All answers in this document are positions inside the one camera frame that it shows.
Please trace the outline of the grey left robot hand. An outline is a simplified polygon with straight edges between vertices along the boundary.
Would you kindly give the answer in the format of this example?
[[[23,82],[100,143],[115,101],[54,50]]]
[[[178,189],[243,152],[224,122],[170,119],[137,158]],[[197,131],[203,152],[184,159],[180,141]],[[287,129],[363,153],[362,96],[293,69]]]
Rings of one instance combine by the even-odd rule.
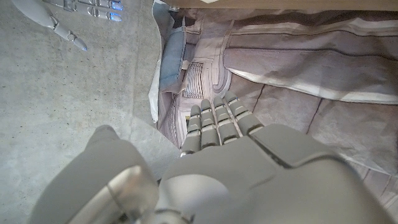
[[[30,223],[392,223],[337,153],[262,124],[231,92],[193,106],[180,157],[156,180],[111,126],[46,187]]]

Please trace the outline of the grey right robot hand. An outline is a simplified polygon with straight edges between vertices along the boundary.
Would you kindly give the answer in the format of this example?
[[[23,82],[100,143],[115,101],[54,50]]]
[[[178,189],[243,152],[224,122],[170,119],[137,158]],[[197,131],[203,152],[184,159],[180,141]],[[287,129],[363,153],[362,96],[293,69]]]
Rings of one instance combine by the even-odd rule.
[[[68,27],[61,24],[45,3],[61,7],[69,12],[79,12],[109,21],[122,21],[121,15],[116,11],[122,11],[123,5],[121,1],[115,0],[12,0],[12,3],[29,19],[43,27],[52,29],[57,35],[84,51],[87,51],[84,41],[77,37]]]

